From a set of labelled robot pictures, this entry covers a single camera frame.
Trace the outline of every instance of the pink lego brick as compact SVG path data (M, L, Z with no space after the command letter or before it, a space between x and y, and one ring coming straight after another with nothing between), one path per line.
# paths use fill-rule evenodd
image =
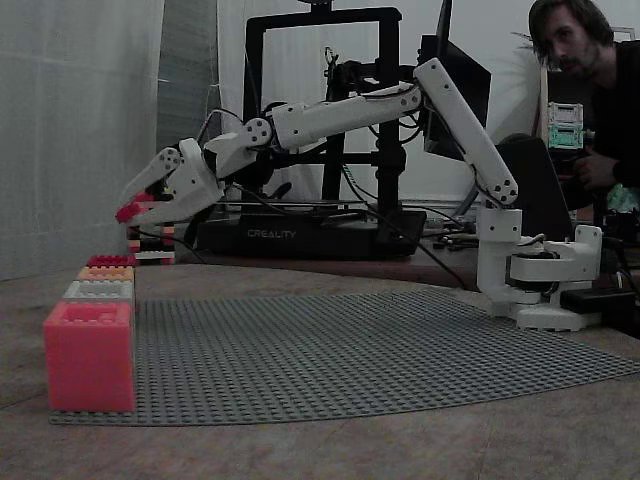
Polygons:
M134 202L153 202L154 200L153 195L146 192L139 193L133 197Z
M58 303L44 322L54 410L135 409L131 305Z
M136 257L133 255L94 255L87 262L87 267L134 267Z
M142 213L144 209L135 202L130 203L129 205L125 205L120 210L116 212L116 220L118 223L127 223L137 214Z

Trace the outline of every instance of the red lego brick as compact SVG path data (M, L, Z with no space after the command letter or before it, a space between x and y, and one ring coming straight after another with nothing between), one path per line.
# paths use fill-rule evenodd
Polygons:
M118 220L118 223L127 223L129 220L131 220L137 214L141 213L143 210L144 209L137 203L135 202L130 203L129 205L125 205L124 207L122 207L120 210L117 211L116 220Z
M60 302L44 322L54 410L135 409L131 305Z
M135 267L134 255L94 255L87 262L87 267Z

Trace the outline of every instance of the white robotic arm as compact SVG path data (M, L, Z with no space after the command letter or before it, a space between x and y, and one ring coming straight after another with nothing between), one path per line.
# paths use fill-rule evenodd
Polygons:
M222 179L255 161L253 149L271 145L291 151L325 137L397 120L423 106L435 107L472 167L481 193L503 206L513 203L518 195L516 181L440 61L433 58L418 66L414 77L414 85L401 84L340 102L276 107L268 118L253 119L240 132L214 138L205 149L216 154L216 174Z
M417 67L414 77L413 85L339 102L276 107L265 118L251 119L205 145L215 154L215 172L207 167L196 141L183 140L179 151L165 149L127 186L116 216L128 225L184 220L222 198L219 182L255 162L261 150L296 151L325 137L433 108L449 127L479 192L495 207L481 207L477 219L477 284L492 301L494 313L516 319L521 327L576 330L593 323L592 317L563 310L559 298L564 290L590 286L599 275L600 229L580 227L574 243L523 245L530 239L521 235L522 211L506 208L516 200L518 185L484 128L437 58ZM161 179L172 200L142 206L135 201L136 193ZM555 258L536 258L541 252ZM510 285L507 277L551 281L555 288L545 296Z

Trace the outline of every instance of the white curtain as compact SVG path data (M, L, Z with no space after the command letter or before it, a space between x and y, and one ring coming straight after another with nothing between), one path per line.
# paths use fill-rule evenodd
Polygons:
M114 213L155 154L163 5L0 2L0 279L124 253Z

